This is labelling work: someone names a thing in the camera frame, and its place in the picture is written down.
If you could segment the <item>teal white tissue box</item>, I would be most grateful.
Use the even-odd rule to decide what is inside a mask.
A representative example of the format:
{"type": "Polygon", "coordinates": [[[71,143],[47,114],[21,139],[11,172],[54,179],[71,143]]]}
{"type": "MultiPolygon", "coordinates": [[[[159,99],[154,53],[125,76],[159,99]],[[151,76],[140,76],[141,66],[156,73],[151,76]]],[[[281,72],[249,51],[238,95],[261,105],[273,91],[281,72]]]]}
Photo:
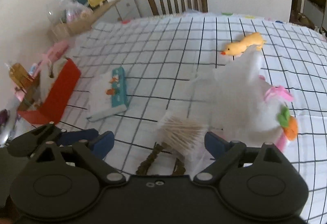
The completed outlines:
{"type": "Polygon", "coordinates": [[[89,88],[87,120],[97,122],[128,109],[125,70],[122,67],[95,77],[89,88]]]}

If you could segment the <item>plastic bag of candy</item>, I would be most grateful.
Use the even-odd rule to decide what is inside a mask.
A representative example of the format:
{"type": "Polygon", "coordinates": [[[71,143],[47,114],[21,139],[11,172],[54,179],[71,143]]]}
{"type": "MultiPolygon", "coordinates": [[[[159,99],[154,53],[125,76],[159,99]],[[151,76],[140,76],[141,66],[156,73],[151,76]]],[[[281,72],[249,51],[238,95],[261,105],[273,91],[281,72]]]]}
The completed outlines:
{"type": "Polygon", "coordinates": [[[65,5],[66,22],[84,19],[93,14],[93,10],[78,2],[68,2],[65,5]]]}

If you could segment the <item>pink folded cloth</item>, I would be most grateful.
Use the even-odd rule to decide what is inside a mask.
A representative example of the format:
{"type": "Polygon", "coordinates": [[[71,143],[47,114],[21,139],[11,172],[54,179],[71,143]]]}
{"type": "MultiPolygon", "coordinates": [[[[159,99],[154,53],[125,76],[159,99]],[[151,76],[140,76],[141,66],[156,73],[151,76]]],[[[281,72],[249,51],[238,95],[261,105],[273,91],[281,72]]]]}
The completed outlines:
{"type": "MultiPolygon", "coordinates": [[[[64,54],[69,49],[70,45],[68,41],[61,41],[55,43],[47,53],[41,55],[41,60],[38,64],[35,64],[29,74],[35,78],[40,74],[41,66],[48,63],[49,61],[55,62],[60,58],[65,58],[64,54]]],[[[23,93],[21,90],[17,90],[15,85],[15,96],[19,101],[23,101],[23,98],[26,93],[23,93]]]]}

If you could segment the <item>white black grid tablecloth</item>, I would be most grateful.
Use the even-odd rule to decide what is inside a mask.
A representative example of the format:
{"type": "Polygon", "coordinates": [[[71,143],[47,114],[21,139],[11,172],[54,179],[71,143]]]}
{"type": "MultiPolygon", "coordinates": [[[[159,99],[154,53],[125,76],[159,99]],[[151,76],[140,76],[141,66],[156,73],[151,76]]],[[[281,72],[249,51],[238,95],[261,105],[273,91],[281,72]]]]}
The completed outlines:
{"type": "Polygon", "coordinates": [[[69,57],[82,75],[58,126],[67,131],[111,130],[115,146],[106,161],[133,174],[155,145],[156,122],[167,110],[185,116],[200,111],[199,96],[188,96],[194,74],[232,60],[224,46],[252,32],[265,41],[261,74],[294,96],[290,112],[299,135],[285,156],[305,179],[309,198],[301,213],[309,223],[326,223],[326,39],[307,27],[262,18],[206,14],[161,16],[111,24],[98,21],[76,40],[69,57]],[[123,67],[129,108],[106,119],[86,118],[93,78],[123,67]]]}

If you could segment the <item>bundle of cotton swabs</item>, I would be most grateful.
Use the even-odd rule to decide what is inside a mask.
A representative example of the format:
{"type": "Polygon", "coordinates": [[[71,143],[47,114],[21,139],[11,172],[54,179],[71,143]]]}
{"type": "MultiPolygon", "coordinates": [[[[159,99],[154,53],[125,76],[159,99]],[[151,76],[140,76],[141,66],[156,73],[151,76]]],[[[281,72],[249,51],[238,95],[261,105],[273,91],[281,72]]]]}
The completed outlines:
{"type": "Polygon", "coordinates": [[[196,119],[180,117],[167,111],[157,123],[157,134],[161,142],[171,151],[193,160],[203,149],[208,125],[196,119]]]}

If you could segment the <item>glass bowl vase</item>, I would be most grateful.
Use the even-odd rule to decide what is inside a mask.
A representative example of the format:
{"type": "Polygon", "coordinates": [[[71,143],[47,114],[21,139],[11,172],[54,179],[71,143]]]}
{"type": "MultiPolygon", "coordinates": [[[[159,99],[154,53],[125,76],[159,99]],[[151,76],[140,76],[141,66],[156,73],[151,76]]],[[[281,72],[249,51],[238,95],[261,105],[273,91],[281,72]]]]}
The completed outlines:
{"type": "Polygon", "coordinates": [[[47,4],[47,17],[51,25],[66,23],[66,6],[70,0],[53,0],[47,4]]]}

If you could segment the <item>amber drink bottle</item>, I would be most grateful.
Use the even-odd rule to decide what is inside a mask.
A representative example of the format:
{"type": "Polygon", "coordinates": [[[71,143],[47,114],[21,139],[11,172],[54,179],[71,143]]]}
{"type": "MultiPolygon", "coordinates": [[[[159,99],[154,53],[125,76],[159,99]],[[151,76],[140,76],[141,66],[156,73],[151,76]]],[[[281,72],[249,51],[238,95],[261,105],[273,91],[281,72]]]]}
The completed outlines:
{"type": "Polygon", "coordinates": [[[9,77],[17,86],[17,90],[21,90],[23,93],[26,93],[29,87],[32,85],[34,78],[20,63],[6,63],[6,67],[8,69],[9,77]]]}

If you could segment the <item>wooden side cabinet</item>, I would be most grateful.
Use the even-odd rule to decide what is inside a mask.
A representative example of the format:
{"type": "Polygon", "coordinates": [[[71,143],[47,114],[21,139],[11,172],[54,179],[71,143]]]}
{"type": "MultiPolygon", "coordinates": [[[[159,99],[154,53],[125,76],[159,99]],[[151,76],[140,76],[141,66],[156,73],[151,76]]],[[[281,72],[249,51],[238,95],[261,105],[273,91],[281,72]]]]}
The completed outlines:
{"type": "Polygon", "coordinates": [[[50,26],[48,36],[54,42],[58,42],[89,31],[99,22],[115,24],[136,18],[140,18],[140,13],[135,0],[115,0],[104,3],[95,9],[92,15],[86,18],[68,24],[61,22],[57,25],[50,26]]]}

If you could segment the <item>red gold metal tin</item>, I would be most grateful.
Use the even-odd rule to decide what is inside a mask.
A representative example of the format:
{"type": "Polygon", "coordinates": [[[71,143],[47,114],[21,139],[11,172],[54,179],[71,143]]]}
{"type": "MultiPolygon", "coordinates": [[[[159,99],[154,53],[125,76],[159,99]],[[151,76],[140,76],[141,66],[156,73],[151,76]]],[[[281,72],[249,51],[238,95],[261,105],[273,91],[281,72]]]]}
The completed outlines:
{"type": "Polygon", "coordinates": [[[31,106],[36,101],[34,97],[40,86],[40,76],[37,76],[17,109],[18,115],[34,125],[43,125],[49,122],[58,124],[80,76],[81,71],[72,59],[68,58],[45,101],[39,108],[32,110],[31,106]]]}

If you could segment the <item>white plush toy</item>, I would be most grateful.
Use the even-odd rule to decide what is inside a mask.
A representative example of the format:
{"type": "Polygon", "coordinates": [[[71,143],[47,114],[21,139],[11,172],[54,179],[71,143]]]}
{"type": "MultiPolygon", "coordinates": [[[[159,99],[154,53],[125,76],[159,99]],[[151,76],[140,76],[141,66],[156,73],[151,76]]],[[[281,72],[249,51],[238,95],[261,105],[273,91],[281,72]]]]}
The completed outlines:
{"type": "Polygon", "coordinates": [[[265,80],[263,60],[261,52],[248,49],[220,68],[199,72],[193,84],[211,103],[211,124],[224,139],[251,147],[271,142],[284,150],[298,136],[297,120],[288,108],[293,96],[265,80]]]}

